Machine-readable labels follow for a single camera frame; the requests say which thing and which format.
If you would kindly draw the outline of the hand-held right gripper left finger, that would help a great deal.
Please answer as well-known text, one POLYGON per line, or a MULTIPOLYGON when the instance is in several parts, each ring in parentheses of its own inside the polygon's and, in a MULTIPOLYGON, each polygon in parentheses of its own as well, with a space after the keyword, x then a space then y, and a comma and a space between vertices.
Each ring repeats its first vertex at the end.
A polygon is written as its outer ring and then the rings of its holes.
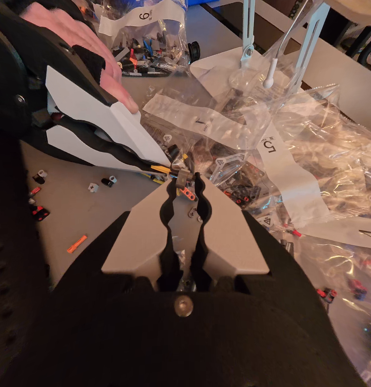
POLYGON ((101 268, 103 273, 146 277, 160 291, 177 289, 177 254, 169 227, 176 181, 169 179, 131 209, 101 268))

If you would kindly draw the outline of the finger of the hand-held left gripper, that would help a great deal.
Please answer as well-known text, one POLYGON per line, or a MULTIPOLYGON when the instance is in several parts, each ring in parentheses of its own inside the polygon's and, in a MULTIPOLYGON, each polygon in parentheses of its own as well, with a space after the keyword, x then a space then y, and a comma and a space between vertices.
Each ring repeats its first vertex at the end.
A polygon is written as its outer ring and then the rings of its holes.
POLYGON ((143 160, 170 165, 166 154, 140 124, 140 114, 131 114, 119 101, 105 105, 49 65, 45 84, 55 107, 63 114, 97 126, 143 160))
POLYGON ((95 144, 91 144, 89 132, 76 134, 66 127, 52 127, 47 131, 48 144, 59 150, 67 152, 93 166, 106 167, 114 170, 128 172, 163 172, 171 171, 170 163, 158 145, 152 139, 148 140, 146 135, 137 132, 133 134, 131 130, 118 128, 111 130, 111 141, 105 141, 106 146, 121 148, 124 153, 115 156, 112 150, 101 151, 101 140, 93 134, 95 144))

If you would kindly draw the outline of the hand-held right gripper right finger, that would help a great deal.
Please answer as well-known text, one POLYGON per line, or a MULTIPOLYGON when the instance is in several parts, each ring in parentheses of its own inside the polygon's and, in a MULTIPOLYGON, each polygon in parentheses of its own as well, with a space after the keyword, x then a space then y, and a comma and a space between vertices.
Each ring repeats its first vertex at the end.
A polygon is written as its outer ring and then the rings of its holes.
POLYGON ((269 274, 241 208, 200 173, 195 192, 202 219, 190 266, 196 291, 208 292, 221 278, 269 274))

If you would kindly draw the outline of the small grey lego assembly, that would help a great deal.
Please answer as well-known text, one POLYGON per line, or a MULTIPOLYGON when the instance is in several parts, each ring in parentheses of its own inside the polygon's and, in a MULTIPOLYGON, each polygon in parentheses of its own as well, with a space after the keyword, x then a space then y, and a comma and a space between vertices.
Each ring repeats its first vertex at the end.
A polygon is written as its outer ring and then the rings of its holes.
POLYGON ((195 181, 197 178, 196 173, 191 173, 189 170, 182 168, 181 170, 174 170, 169 167, 151 165, 150 168, 156 172, 166 173, 175 178, 175 186, 177 188, 185 188, 188 181, 195 181))

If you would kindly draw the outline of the orange lego pin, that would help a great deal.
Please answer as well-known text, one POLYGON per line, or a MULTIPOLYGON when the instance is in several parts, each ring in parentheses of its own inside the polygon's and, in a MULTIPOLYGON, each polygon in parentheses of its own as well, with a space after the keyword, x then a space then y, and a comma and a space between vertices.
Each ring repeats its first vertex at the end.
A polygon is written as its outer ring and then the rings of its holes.
POLYGON ((67 253, 72 254, 75 252, 78 247, 87 240, 87 235, 83 235, 79 240, 77 240, 74 244, 72 244, 68 249, 67 253))

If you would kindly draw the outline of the orange lego beam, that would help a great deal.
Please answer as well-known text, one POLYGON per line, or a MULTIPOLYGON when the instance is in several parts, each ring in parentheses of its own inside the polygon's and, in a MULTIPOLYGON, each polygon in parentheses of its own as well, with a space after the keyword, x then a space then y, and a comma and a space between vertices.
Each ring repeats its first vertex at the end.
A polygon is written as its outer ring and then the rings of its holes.
POLYGON ((195 202, 195 203, 198 201, 198 197, 196 196, 194 187, 192 187, 192 186, 190 186, 190 187, 186 186, 184 188, 177 187, 176 190, 177 190, 178 196, 183 195, 188 200, 195 202))

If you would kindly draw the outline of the pile of clear lego bags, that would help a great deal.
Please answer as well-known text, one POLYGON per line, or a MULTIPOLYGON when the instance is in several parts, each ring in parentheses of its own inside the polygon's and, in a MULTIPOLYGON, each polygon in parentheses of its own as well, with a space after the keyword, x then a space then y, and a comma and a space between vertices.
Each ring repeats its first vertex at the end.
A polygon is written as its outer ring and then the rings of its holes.
POLYGON ((224 67, 172 75, 150 90, 143 125, 176 144, 293 255, 371 386, 371 132, 338 109, 337 85, 265 90, 224 67))

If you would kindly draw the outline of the black lego wheel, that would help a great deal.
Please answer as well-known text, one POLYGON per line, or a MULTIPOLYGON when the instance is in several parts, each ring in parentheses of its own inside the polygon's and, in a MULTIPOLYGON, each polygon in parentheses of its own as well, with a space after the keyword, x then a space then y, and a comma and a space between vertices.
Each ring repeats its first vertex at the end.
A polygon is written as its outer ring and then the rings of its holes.
POLYGON ((189 56, 189 64, 198 61, 201 56, 200 45, 197 41, 193 41, 192 43, 188 43, 188 56, 189 56))

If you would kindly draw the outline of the person's left hand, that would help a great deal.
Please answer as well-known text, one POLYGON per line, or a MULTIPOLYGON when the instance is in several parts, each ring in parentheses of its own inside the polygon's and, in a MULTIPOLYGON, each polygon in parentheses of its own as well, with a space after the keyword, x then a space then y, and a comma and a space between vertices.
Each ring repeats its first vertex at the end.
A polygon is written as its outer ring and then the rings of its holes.
POLYGON ((48 28, 69 46, 81 46, 102 57, 105 69, 101 70, 100 86, 124 104, 130 113, 139 111, 138 105, 121 84, 122 71, 112 53, 85 23, 74 20, 61 9, 47 10, 37 2, 28 6, 20 16, 39 27, 48 28))

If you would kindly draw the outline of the clear bag of mixed parts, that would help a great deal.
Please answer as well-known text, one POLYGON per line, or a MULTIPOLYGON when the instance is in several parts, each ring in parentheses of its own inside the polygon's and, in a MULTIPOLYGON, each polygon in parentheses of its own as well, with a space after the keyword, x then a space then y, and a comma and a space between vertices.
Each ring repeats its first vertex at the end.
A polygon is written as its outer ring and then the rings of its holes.
POLYGON ((93 3, 97 33, 126 77, 166 77, 190 64, 183 0, 93 3))

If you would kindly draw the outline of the black perforated pad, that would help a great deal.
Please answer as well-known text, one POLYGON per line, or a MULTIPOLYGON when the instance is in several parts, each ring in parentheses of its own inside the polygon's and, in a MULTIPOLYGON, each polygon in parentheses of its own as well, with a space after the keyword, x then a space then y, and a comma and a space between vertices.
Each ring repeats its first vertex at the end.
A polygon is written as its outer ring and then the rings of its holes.
POLYGON ((28 193, 21 145, 0 132, 0 381, 48 296, 46 263, 28 193))

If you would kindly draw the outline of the metal rod with white tip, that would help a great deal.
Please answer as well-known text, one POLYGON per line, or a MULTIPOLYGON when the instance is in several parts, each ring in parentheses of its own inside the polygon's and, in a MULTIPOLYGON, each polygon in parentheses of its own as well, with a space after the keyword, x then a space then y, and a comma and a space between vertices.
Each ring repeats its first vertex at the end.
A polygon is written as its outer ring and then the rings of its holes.
POLYGON ((295 26, 297 20, 301 16, 301 14, 304 11, 305 7, 307 6, 308 2, 309 2, 308 0, 302 1, 301 5, 299 6, 297 12, 294 15, 292 25, 289 27, 289 29, 285 32, 285 34, 282 37, 282 41, 278 47, 278 50, 277 50, 274 58, 270 62, 269 71, 268 71, 267 76, 263 82, 263 86, 265 89, 271 88, 273 83, 274 83, 274 73, 276 70, 280 50, 282 49, 282 46, 284 45, 285 41, 289 38, 289 35, 290 35, 293 27, 295 26))

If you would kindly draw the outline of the round table with wooden edge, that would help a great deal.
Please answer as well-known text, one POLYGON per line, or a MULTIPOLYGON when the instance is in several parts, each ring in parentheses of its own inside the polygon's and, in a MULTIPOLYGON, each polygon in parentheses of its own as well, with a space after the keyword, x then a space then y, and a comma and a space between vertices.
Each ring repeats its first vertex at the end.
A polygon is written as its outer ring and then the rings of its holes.
POLYGON ((324 0, 348 20, 371 26, 371 0, 324 0))

